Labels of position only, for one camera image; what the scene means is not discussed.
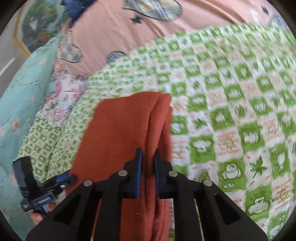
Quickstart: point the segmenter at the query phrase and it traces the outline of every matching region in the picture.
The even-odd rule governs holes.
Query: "red garment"
[[[143,150],[140,195],[124,199],[121,216],[121,241],[166,241],[169,231],[167,200],[155,195],[153,155],[160,148],[164,160],[171,161],[171,96],[159,92],[140,92],[129,97],[100,103],[80,144],[71,174],[101,181],[121,170]]]

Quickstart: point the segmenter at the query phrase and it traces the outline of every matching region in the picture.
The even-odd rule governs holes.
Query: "painting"
[[[56,36],[68,15],[62,0],[28,0],[19,10],[14,40],[26,56]]]

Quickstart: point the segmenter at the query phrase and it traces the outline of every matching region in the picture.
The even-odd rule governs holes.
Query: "black star print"
[[[265,6],[264,7],[261,6],[261,8],[262,8],[263,12],[266,13],[269,16],[269,11],[266,9],[266,7]]]
[[[133,24],[137,24],[137,23],[142,24],[142,23],[141,23],[141,19],[142,19],[142,18],[140,18],[140,17],[137,16],[137,15],[135,15],[135,18],[131,18],[131,20],[133,21]]]

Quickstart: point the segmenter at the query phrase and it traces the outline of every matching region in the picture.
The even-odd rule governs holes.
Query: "teal fabric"
[[[0,209],[22,239],[32,229],[33,222],[21,210],[12,162],[44,100],[59,40],[60,35],[34,51],[0,99]]]

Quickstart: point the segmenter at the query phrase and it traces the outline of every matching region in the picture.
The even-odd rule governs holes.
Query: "metal screw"
[[[83,185],[85,185],[86,187],[91,186],[91,185],[92,185],[92,180],[90,180],[90,179],[85,180],[85,181],[83,182]]]
[[[207,187],[210,187],[213,184],[213,182],[209,179],[204,180],[204,185]]]
[[[126,170],[121,170],[118,172],[118,175],[120,175],[121,177],[125,177],[128,174],[128,172]]]
[[[171,177],[176,177],[178,175],[178,173],[176,171],[170,171],[168,173]]]

